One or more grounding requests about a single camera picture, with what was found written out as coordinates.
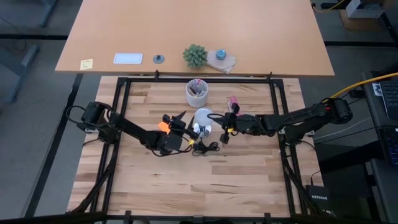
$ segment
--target wooden table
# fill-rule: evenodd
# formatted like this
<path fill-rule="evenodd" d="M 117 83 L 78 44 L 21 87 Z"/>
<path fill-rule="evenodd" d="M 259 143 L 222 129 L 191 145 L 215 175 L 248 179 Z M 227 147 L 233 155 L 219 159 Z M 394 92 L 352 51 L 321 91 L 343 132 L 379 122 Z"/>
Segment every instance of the wooden table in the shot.
<path fill-rule="evenodd" d="M 309 0 L 84 0 L 56 71 L 186 74 L 190 44 L 237 57 L 232 75 L 333 76 Z M 140 65 L 114 64 L 117 53 L 142 53 Z M 155 55 L 165 62 L 155 64 Z"/>
<path fill-rule="evenodd" d="M 101 79 L 96 101 L 112 103 L 116 80 L 117 77 Z M 289 110 L 303 108 L 298 79 L 285 78 L 284 83 Z M 206 107 L 215 113 L 227 111 L 226 103 L 231 95 L 236 95 L 242 113 L 273 113 L 267 84 L 209 83 L 209 89 Z M 186 103 L 184 83 L 132 84 L 126 118 L 137 125 L 157 129 L 163 114 L 176 115 L 182 111 L 187 111 L 183 120 L 189 122 L 195 108 Z M 213 124 L 212 128 L 205 144 L 220 138 L 221 127 Z M 89 134 L 86 140 L 95 138 L 96 134 Z M 313 144 L 310 138 L 304 140 Z M 83 148 L 69 210 L 75 208 L 94 185 L 102 145 L 94 142 Z M 297 154 L 305 185 L 319 170 L 317 155 L 307 144 L 298 145 Z M 314 182 L 322 185 L 320 174 L 314 175 Z M 296 211 L 300 212 L 294 185 L 293 189 Z M 103 194 L 104 190 L 98 210 L 101 210 Z M 239 134 L 231 137 L 219 152 L 207 156 L 193 157 L 188 153 L 159 158 L 137 139 L 123 133 L 109 214 L 123 215 L 125 210 L 131 210 L 134 215 L 262 217 L 264 212 L 269 212 L 272 217 L 290 217 L 278 139 Z"/>

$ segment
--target pink object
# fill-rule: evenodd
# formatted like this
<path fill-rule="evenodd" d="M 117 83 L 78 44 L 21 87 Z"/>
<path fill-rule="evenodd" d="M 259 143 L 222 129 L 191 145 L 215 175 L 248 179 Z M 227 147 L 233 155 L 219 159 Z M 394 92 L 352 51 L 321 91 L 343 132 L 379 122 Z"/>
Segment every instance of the pink object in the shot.
<path fill-rule="evenodd" d="M 233 110 L 232 110 L 232 104 L 233 103 L 236 103 L 237 105 L 239 105 L 238 104 L 238 100 L 236 99 L 236 97 L 235 96 L 231 96 L 231 98 L 229 99 L 229 102 L 228 102 L 228 109 L 229 109 L 229 112 L 233 112 Z"/>

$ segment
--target yellow cable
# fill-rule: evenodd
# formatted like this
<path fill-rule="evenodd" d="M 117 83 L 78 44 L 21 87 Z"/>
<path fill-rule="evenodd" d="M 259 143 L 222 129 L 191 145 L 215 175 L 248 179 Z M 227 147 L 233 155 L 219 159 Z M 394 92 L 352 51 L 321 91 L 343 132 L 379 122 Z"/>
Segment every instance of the yellow cable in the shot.
<path fill-rule="evenodd" d="M 392 74 L 388 74 L 388 75 L 383 75 L 383 76 L 376 77 L 376 78 L 371 78 L 371 79 L 368 79 L 368 80 L 365 80 L 365 81 L 361 81 L 359 83 L 355 83 L 353 85 L 350 85 L 349 87 L 346 87 L 346 88 L 340 90 L 339 92 L 337 92 L 336 94 L 334 94 L 330 98 L 336 98 L 337 96 L 341 95 L 345 91 L 352 90 L 353 88 L 356 88 L 357 86 L 360 86 L 360 85 L 363 85 L 363 84 L 367 84 L 367 83 L 371 83 L 371 82 L 378 81 L 378 80 L 382 80 L 384 78 L 394 77 L 394 76 L 398 76 L 398 72 L 395 72 L 395 73 L 392 73 Z"/>
<path fill-rule="evenodd" d="M 313 8 L 314 11 L 317 11 L 317 12 L 327 12 L 327 11 L 332 10 L 332 9 L 334 9 L 335 7 L 339 6 L 339 5 L 340 5 L 341 3 L 343 3 L 344 1 L 345 1 L 345 0 L 341 0 L 339 3 L 335 4 L 335 6 L 330 7 L 330 8 L 328 8 L 328 9 L 326 9 L 326 10 L 323 10 L 323 11 L 316 9 L 316 7 L 312 7 L 312 8 Z"/>

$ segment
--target keyboard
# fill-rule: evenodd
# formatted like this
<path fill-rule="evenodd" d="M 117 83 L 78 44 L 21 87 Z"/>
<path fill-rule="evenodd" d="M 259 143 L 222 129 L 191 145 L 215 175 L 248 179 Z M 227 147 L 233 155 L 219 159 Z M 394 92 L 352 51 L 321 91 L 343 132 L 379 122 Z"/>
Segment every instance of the keyboard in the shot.
<path fill-rule="evenodd" d="M 382 128 L 380 134 L 386 161 L 398 167 L 398 127 Z"/>
<path fill-rule="evenodd" d="M 380 87 L 387 117 L 398 120 L 398 82 L 381 81 Z"/>

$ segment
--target succulent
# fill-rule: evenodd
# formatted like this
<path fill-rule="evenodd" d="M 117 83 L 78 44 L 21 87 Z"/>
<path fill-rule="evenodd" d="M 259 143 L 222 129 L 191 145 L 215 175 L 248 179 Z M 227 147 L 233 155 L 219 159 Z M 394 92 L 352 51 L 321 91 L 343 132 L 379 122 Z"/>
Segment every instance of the succulent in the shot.
<path fill-rule="evenodd" d="M 201 45 L 191 44 L 183 53 L 188 67 L 200 68 L 207 63 L 207 51 Z"/>

